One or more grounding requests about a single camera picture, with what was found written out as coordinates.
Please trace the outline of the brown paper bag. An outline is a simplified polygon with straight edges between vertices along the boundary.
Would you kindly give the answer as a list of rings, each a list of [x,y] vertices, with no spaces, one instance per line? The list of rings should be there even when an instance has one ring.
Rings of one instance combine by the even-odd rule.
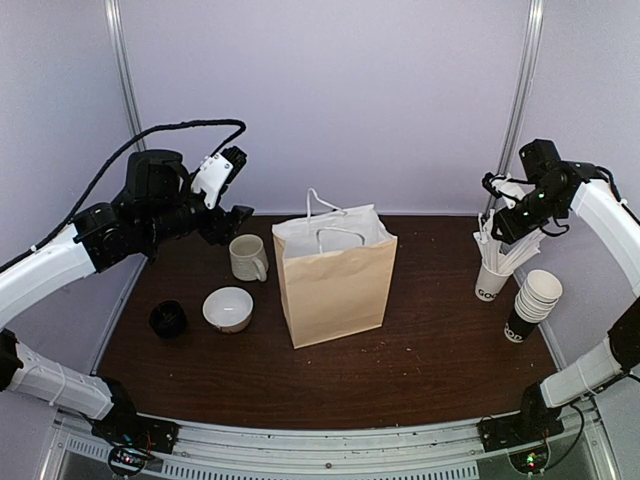
[[[295,349],[383,325],[398,237],[372,204],[307,190],[306,214],[272,226],[281,304]]]

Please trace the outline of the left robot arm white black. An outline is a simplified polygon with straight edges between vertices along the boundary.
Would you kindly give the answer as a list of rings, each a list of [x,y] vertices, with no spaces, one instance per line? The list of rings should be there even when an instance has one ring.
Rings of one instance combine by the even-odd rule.
[[[253,213],[219,205],[221,195],[246,165],[233,146],[215,153],[190,173],[180,153],[146,150],[130,155],[123,189],[110,202],[73,215],[60,233],[1,274],[1,323],[80,279],[137,254],[152,260],[159,246],[198,233],[226,245]],[[142,419],[116,381],[82,374],[28,348],[9,329],[1,331],[1,388],[32,395],[102,421],[123,444],[144,433]]]

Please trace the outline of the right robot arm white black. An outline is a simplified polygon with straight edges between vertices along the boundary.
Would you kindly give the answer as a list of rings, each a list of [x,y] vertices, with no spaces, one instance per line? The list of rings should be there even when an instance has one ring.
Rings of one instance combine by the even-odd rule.
[[[562,284],[562,297],[535,329],[547,335],[563,368],[528,386],[512,430],[535,440],[561,410],[597,394],[639,364],[639,221],[612,190],[602,166],[561,159],[550,140],[518,153],[524,177],[487,173],[483,187],[499,205],[491,229],[503,247],[527,235],[551,240],[548,253],[516,270],[526,286],[540,271]]]

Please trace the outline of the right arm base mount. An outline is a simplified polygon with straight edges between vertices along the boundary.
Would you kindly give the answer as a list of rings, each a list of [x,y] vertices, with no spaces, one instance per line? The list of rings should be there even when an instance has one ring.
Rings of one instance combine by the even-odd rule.
[[[483,417],[477,430],[485,452],[510,449],[532,442],[540,442],[549,436],[564,432],[560,420],[552,420],[543,426],[525,427],[520,414],[504,417]]]

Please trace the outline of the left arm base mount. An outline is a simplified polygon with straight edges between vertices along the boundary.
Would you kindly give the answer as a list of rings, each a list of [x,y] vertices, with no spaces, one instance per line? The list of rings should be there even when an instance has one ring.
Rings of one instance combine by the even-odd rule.
[[[112,446],[129,447],[143,453],[171,454],[179,425],[175,422],[136,415],[129,420],[87,418],[92,434]]]

